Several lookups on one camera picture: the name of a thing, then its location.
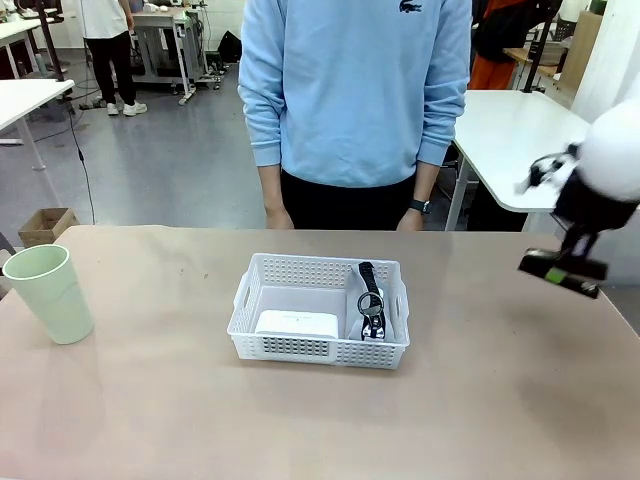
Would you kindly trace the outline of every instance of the black watch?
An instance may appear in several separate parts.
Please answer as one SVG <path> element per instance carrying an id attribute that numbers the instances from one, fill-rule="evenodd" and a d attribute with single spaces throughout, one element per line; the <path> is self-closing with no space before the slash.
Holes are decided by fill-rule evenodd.
<path id="1" fill-rule="evenodd" d="M 411 200 L 409 203 L 409 208 L 413 208 L 414 210 L 418 210 L 421 214 L 426 215 L 431 212 L 431 202 L 421 202 L 420 200 L 416 200 L 415 198 Z"/>

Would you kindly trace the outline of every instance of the gray floor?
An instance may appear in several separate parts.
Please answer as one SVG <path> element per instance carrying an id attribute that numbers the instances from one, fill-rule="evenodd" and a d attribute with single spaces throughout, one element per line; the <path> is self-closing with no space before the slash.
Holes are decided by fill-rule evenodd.
<path id="1" fill-rule="evenodd" d="M 67 77 L 79 84 L 74 96 L 87 92 L 80 87 L 95 87 L 91 77 L 86 82 L 81 56 L 74 52 L 60 56 L 71 63 Z M 221 90 L 199 89 L 186 106 L 179 106 L 179 97 L 166 89 L 140 89 L 139 101 L 149 106 L 144 115 L 109 118 L 104 110 L 82 113 L 75 130 L 89 172 L 96 223 L 262 228 L 260 185 L 236 88 L 234 66 Z M 65 130 L 69 122 L 52 122 L 37 112 L 30 125 L 34 138 L 42 138 Z M 38 148 L 63 204 L 73 208 L 82 223 L 90 223 L 87 187 L 71 132 L 42 140 Z M 445 192 L 453 191 L 454 182 L 454 170 L 441 173 L 439 185 Z M 471 189 L 463 210 L 472 196 Z M 427 229 L 442 230 L 449 202 L 440 192 L 433 200 Z M 18 230 L 44 206 L 46 200 L 23 149 L 0 147 L 0 231 L 20 245 Z M 463 215 L 458 229 L 465 224 Z M 607 293 L 640 331 L 636 292 Z"/>

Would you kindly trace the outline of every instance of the light blue sweater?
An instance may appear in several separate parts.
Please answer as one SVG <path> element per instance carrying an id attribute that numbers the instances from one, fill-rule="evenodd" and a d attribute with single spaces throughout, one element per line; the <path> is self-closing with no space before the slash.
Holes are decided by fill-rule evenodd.
<path id="1" fill-rule="evenodd" d="M 247 0 L 238 92 L 256 164 L 341 187 L 441 165 L 470 36 L 471 0 Z"/>

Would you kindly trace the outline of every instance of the crocodile logo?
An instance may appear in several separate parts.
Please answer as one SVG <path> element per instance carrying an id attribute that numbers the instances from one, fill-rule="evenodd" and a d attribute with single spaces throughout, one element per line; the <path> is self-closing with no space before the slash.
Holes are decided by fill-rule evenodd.
<path id="1" fill-rule="evenodd" d="M 400 2 L 400 11 L 402 13 L 421 12 L 422 5 L 412 3 L 413 0 L 402 0 Z"/>

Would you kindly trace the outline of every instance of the shoe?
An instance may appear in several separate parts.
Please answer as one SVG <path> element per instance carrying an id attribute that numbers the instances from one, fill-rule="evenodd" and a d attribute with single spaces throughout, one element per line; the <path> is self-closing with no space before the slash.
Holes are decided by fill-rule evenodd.
<path id="1" fill-rule="evenodd" d="M 118 110 L 118 107 L 116 107 L 115 103 L 107 103 L 107 115 L 110 117 L 120 115 L 120 111 Z"/>
<path id="2" fill-rule="evenodd" d="M 144 103 L 135 102 L 133 105 L 127 105 L 125 103 L 122 113 L 124 113 L 127 117 L 135 117 L 137 114 L 144 113 L 146 111 L 147 106 Z"/>

